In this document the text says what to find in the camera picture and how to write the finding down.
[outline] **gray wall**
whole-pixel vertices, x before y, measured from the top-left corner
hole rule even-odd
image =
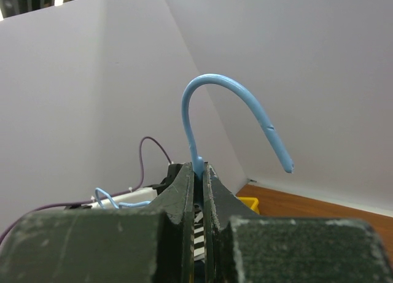
[[[139,181],[138,143],[189,161],[181,95],[199,73],[165,0],[77,0],[0,23],[0,231],[42,204]],[[200,153],[237,191],[242,167],[205,89],[190,116]],[[145,184],[167,162],[146,142]]]
[[[263,186],[393,209],[393,0],[167,0],[200,72],[263,103],[287,175],[247,107],[208,89],[246,175]]]

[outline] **purple cable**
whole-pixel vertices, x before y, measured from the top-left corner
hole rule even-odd
[[[156,143],[159,146],[159,148],[161,148],[162,152],[165,154],[166,159],[168,159],[169,163],[172,162],[170,157],[168,156],[168,153],[166,153],[165,149],[161,146],[161,144],[156,139],[154,139],[154,138],[152,138],[150,136],[143,137],[141,139],[141,142],[139,143],[139,164],[141,165],[141,180],[139,181],[139,184],[135,188],[133,188],[133,191],[139,189],[141,187],[142,183],[143,183],[145,171],[144,171],[143,159],[142,159],[142,144],[143,144],[143,141],[145,141],[146,139],[150,139],[154,143]],[[118,193],[115,193],[115,194],[111,195],[111,197],[120,196],[120,195],[123,195],[123,194],[127,194],[129,192],[130,192],[129,190],[118,192]],[[31,212],[35,212],[35,211],[41,211],[43,209],[54,208],[54,207],[90,204],[90,203],[94,203],[94,202],[95,202],[94,200],[85,200],[85,201],[76,201],[76,202],[53,203],[53,204],[48,204],[48,205],[43,205],[43,206],[37,207],[37,208],[33,209],[32,211],[29,211],[27,214],[29,214]],[[24,214],[19,219],[14,221],[14,223],[12,223],[8,228],[6,228],[4,230],[4,232],[1,233],[1,235],[0,235],[0,245],[3,242],[3,240],[6,238],[7,234],[13,229],[14,226],[16,226],[16,224],[20,221],[20,219],[22,217],[24,217],[25,215],[26,214]]]

